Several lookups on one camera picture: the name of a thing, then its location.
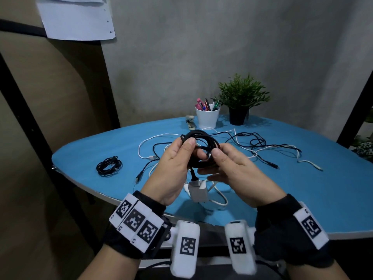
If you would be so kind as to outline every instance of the hand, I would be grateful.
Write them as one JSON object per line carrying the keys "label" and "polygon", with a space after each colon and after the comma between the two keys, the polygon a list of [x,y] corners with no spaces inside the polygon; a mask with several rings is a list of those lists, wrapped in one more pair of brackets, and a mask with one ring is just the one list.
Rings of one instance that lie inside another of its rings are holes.
{"label": "hand", "polygon": [[221,143],[221,150],[214,148],[212,156],[217,166],[198,169],[209,181],[223,182],[251,207],[275,202],[286,193],[255,164],[229,143]]}
{"label": "hand", "polygon": [[179,196],[188,173],[190,156],[206,158],[202,149],[194,149],[195,138],[187,139],[184,144],[177,138],[163,153],[153,174],[141,189],[141,193],[168,206]]}

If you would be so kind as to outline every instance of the black wristband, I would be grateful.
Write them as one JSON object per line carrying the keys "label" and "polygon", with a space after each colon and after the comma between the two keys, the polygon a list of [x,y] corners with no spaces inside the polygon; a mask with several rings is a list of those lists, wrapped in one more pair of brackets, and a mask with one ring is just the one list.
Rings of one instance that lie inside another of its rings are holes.
{"label": "black wristband", "polygon": [[301,208],[290,194],[258,207],[254,248],[260,256],[270,261],[284,259],[294,265],[329,267],[334,260],[329,255],[328,243],[317,250],[293,216]]}
{"label": "black wristband", "polygon": [[[149,207],[156,215],[162,217],[163,213],[165,212],[166,207],[159,202],[151,199],[150,197],[140,193],[139,191],[135,191],[133,196],[136,197],[139,201],[144,203],[147,207]],[[156,246],[156,241],[160,240],[162,233],[164,232],[164,228],[160,228],[157,236],[151,243],[151,246],[148,249],[152,249]],[[124,238],[122,234],[120,234],[117,229],[112,226],[111,224],[107,228],[105,235],[104,235],[104,243],[120,254],[128,256],[129,258],[133,259],[141,259],[143,257],[143,253],[133,246],[129,240]]]}

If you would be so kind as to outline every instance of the forearm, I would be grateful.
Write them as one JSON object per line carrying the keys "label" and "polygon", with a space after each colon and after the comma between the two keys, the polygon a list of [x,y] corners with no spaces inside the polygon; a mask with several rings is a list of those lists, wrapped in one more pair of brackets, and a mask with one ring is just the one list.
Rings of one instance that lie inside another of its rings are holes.
{"label": "forearm", "polygon": [[133,280],[139,265],[140,259],[128,258],[103,245],[79,280]]}
{"label": "forearm", "polygon": [[334,261],[327,268],[316,268],[309,265],[286,264],[291,280],[348,280],[339,264]]}

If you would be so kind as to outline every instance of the black metal pole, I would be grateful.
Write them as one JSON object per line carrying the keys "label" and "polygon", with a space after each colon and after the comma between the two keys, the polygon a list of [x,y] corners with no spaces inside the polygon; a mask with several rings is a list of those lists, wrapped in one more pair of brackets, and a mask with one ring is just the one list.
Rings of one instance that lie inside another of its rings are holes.
{"label": "black metal pole", "polygon": [[338,137],[337,143],[341,146],[349,148],[354,141],[354,138],[359,131],[361,125],[369,114],[373,106],[373,72],[370,74],[367,83],[357,102],[352,109],[350,116],[347,119],[341,134]]}
{"label": "black metal pole", "polygon": [[30,108],[27,105],[21,91],[18,88],[16,81],[13,78],[3,56],[0,53],[0,91],[7,101],[12,112],[16,116],[18,123],[25,132],[31,146],[43,164],[49,178],[54,184],[59,197],[62,199],[65,207],[68,209],[72,218],[80,228],[84,239],[93,249],[95,254],[101,248],[101,242],[97,238],[94,230],[89,223],[84,211],[73,192],[74,184],[67,180],[63,175],[52,169],[52,150],[41,132]]}

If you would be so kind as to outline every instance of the blue tabletop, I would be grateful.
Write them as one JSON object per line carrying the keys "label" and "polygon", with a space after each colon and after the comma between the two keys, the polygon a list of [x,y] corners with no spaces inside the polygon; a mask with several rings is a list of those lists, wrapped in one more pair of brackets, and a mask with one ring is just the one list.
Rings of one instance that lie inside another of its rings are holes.
{"label": "blue tabletop", "polygon": [[[297,163],[294,150],[263,150],[260,155],[277,165],[274,169],[257,159],[255,164],[285,192],[303,201],[328,233],[362,232],[373,230],[373,164],[361,159],[339,144],[298,127],[271,119],[250,116],[243,126],[232,126],[226,116],[220,116],[217,131],[236,128],[237,132],[258,132],[268,144],[290,144],[302,150],[303,160],[310,160],[323,168],[323,172],[308,163]],[[127,193],[140,190],[150,168],[142,181],[135,185],[135,178],[148,160],[138,157],[141,141],[162,133],[186,134],[188,127],[184,118],[167,119],[123,127],[83,138],[60,148],[52,156],[54,165],[72,180],[111,198],[122,200]],[[141,155],[153,155],[152,146],[159,142],[173,141],[176,136],[158,137],[144,143]],[[225,142],[227,134],[215,136]],[[240,137],[239,142],[248,143],[249,138]],[[158,146],[158,154],[164,146]],[[111,177],[101,177],[96,165],[107,157],[118,156],[123,167]],[[254,226],[256,210],[250,208],[229,186],[218,183],[229,205],[221,207],[211,202],[203,205],[193,203],[184,191],[166,212],[194,221],[204,221],[224,226],[237,219],[247,220]],[[224,203],[213,189],[211,198]]]}

